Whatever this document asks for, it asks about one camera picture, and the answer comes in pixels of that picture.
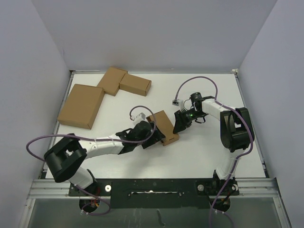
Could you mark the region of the long folded cardboard box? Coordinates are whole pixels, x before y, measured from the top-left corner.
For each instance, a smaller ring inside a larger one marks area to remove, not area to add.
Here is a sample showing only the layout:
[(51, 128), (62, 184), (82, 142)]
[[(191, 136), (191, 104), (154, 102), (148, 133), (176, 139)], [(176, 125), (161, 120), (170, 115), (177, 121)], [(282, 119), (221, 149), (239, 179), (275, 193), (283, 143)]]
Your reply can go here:
[(119, 83), (119, 89), (129, 93), (147, 96), (151, 85), (151, 80), (130, 74), (125, 74)]

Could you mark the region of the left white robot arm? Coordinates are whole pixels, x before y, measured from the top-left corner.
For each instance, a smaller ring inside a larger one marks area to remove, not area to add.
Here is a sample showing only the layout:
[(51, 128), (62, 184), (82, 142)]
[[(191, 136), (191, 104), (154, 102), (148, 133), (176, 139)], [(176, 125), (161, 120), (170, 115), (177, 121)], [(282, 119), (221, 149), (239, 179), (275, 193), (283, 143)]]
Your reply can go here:
[(138, 146), (146, 149), (164, 139), (165, 135), (153, 121), (140, 121), (134, 128), (92, 140), (73, 133), (65, 135), (44, 154), (44, 159), (55, 182), (69, 181), (79, 186), (85, 195), (92, 195), (96, 191), (96, 181), (90, 170), (81, 167), (84, 160), (132, 152)]

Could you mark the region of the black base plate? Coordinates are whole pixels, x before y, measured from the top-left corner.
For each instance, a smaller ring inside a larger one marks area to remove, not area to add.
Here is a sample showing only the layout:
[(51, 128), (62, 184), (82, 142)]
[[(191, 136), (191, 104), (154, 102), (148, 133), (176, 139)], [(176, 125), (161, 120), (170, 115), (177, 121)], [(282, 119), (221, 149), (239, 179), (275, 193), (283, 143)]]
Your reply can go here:
[(235, 179), (97, 179), (86, 191), (109, 198), (113, 209), (209, 209), (219, 195), (217, 205), (227, 205), (230, 196), (239, 195)]

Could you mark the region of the square folded cardboard box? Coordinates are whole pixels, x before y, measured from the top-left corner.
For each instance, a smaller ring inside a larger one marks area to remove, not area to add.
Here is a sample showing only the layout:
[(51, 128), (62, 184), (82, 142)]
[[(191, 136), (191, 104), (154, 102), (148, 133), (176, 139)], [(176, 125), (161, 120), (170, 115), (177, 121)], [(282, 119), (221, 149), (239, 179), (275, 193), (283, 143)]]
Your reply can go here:
[(110, 67), (98, 83), (97, 87), (102, 88), (108, 95), (116, 96), (119, 91), (119, 84), (128, 71), (116, 67)]

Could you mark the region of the large folded cardboard box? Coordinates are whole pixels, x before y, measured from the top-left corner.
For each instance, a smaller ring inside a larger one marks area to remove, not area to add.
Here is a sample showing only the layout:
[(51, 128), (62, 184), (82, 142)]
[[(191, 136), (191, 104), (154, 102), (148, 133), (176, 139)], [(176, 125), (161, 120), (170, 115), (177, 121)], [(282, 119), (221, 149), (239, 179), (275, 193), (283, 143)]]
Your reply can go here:
[(75, 84), (57, 120), (62, 125), (92, 129), (104, 95), (102, 88)]

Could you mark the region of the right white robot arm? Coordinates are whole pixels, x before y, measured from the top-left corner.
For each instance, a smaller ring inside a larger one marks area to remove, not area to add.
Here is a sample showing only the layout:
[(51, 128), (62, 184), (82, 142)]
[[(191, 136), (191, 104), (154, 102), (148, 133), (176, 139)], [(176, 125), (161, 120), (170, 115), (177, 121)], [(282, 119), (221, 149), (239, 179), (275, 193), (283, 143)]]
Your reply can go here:
[(234, 162), (243, 151), (254, 141), (254, 133), (249, 112), (246, 108), (224, 107), (219, 104), (215, 97), (202, 97), (201, 93), (191, 94), (191, 108), (186, 109), (184, 102), (174, 99), (172, 104), (180, 109), (174, 113), (175, 125), (173, 133), (177, 134), (189, 128), (193, 121), (199, 122), (201, 118), (205, 122), (205, 117), (210, 115), (220, 122), (220, 140), (228, 149), (223, 155), (223, 162), (215, 169), (217, 179), (211, 182), (212, 190), (217, 194), (222, 194), (228, 189), (226, 179), (235, 177), (233, 169)]

